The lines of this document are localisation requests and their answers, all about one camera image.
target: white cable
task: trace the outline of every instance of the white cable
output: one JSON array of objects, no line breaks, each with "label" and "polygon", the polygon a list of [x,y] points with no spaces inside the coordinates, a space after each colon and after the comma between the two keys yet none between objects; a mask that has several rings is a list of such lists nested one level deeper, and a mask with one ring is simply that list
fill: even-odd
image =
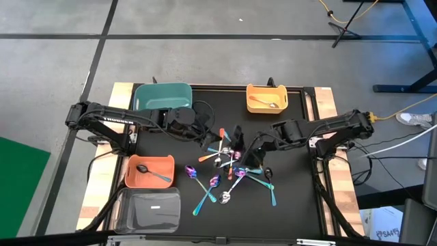
[{"label": "white cable", "polygon": [[411,142],[411,141],[413,141],[413,140],[415,140],[415,139],[418,139],[418,138],[422,137],[423,135],[429,133],[430,131],[432,131],[432,130],[433,130],[434,128],[436,128],[436,127],[437,127],[437,124],[436,124],[436,125],[433,125],[433,127],[429,128],[428,130],[424,131],[423,133],[421,133],[421,134],[419,134],[419,135],[417,135],[417,136],[415,136],[415,137],[412,137],[411,139],[409,139],[409,140],[407,140],[407,141],[405,141],[405,142],[402,142],[402,143],[400,143],[400,144],[397,144],[397,145],[392,146],[392,147],[389,147],[389,148],[385,148],[385,149],[383,149],[383,150],[378,150],[378,151],[372,152],[372,153],[370,153],[370,154],[365,154],[365,155],[363,155],[363,156],[360,156],[359,158],[368,157],[368,156],[370,156],[370,155],[378,154],[378,153],[381,153],[381,152],[384,152],[384,151],[387,151],[387,150],[392,150],[392,149],[394,149],[394,148],[397,148],[397,147],[399,147],[399,146],[402,146],[402,145],[404,145],[404,144],[407,144],[407,143],[409,143],[409,142]]}]

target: wooden table edge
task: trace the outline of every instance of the wooden table edge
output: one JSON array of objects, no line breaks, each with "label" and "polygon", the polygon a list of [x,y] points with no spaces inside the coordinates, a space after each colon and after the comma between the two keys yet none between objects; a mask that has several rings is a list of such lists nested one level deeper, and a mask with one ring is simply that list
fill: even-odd
[{"label": "wooden table edge", "polygon": [[[128,109],[132,97],[133,85],[134,83],[114,83],[108,106]],[[314,90],[320,118],[327,118],[337,115],[334,96],[331,88],[315,87]],[[306,101],[310,120],[313,120],[313,109],[310,96],[306,95]],[[123,124],[112,122],[105,122],[105,124],[111,127],[114,131],[119,133],[123,132]],[[96,156],[110,150],[111,147],[109,144],[98,146],[96,150]],[[340,152],[337,154],[347,158],[345,153]],[[123,160],[124,165],[127,163],[127,160],[128,158],[125,157]],[[85,226],[91,223],[92,219],[102,209],[109,198],[109,192],[111,189],[116,163],[117,156],[113,154],[108,154],[94,161],[83,199],[81,213],[76,225],[77,230],[83,229]],[[329,166],[335,202],[338,205],[339,210],[343,213],[345,218],[352,224],[357,232],[364,234],[348,164],[342,160],[333,159],[330,161]],[[330,212],[326,203],[324,203],[324,213],[328,234],[334,234]]]}]

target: person's foot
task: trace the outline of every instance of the person's foot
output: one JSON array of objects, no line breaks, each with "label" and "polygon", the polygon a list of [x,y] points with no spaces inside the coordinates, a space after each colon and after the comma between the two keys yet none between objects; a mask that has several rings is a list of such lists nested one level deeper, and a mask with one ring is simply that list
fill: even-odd
[{"label": "person's foot", "polygon": [[427,163],[427,159],[419,159],[417,161],[417,165],[420,167],[420,169],[422,169],[423,171],[426,170],[426,163]]},{"label": "person's foot", "polygon": [[396,120],[407,126],[431,127],[432,116],[430,114],[397,113]]}]

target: concrete floor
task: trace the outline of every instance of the concrete floor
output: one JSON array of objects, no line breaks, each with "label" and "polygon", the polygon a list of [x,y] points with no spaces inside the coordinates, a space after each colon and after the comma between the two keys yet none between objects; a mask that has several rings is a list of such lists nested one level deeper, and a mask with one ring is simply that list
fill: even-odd
[{"label": "concrete floor", "polygon": [[[437,28],[424,2],[407,0],[429,43]],[[356,3],[326,0],[341,20],[349,19]],[[101,33],[110,0],[0,0],[0,33]],[[255,33],[333,35],[324,8],[317,0],[123,0],[117,6],[110,33]],[[400,4],[377,4],[350,29],[364,35],[415,35]],[[67,128],[68,107],[81,93],[96,50],[96,40],[0,40],[0,136],[50,151],[19,235],[33,233],[41,203],[53,174]],[[405,42],[341,42],[272,40],[108,40],[89,99],[107,104],[116,81],[158,81],[331,87],[338,113],[353,108],[386,116],[426,95],[374,94],[375,83],[410,84],[432,69],[421,44]],[[435,100],[411,112],[436,110]],[[363,144],[419,131],[394,119],[375,124],[376,134]],[[387,152],[424,155],[429,136]],[[370,147],[369,150],[394,144]],[[86,187],[86,169],[95,147],[76,141],[48,232],[72,232]],[[353,172],[367,161],[349,153]],[[404,186],[423,182],[415,160],[384,160]],[[376,163],[367,182],[372,189],[398,189]],[[368,189],[357,187],[358,195]]]}]

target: black tray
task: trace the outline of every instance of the black tray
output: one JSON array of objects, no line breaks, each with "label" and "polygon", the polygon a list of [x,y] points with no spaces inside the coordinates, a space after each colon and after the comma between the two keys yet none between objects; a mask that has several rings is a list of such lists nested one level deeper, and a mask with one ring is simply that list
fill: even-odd
[{"label": "black tray", "polygon": [[[246,109],[244,86],[192,85],[193,101],[208,102],[216,114],[214,132],[224,127],[231,134],[235,124],[242,126],[244,139],[248,144],[257,131],[262,131],[274,123],[286,119],[307,119],[307,106],[303,88],[288,87],[289,106],[279,115],[252,114]],[[323,207],[313,186],[315,163],[311,161],[309,150],[300,148],[286,152],[270,152],[265,165],[273,169],[272,179],[278,205],[272,207],[270,192],[264,186],[243,178],[232,191],[231,201],[226,205],[213,204],[206,200],[198,216],[192,212],[204,191],[195,180],[184,173],[185,165],[192,165],[198,172],[199,180],[208,186],[209,179],[217,173],[212,166],[213,159],[199,163],[205,155],[197,143],[182,143],[162,134],[140,131],[137,138],[137,154],[141,156],[167,156],[175,158],[174,186],[180,190],[182,211],[180,227],[173,234],[163,234],[170,238],[225,237],[267,239],[275,242],[292,242],[296,238],[320,238],[326,233]],[[220,187],[212,190],[218,198],[235,181],[223,176]]]}]

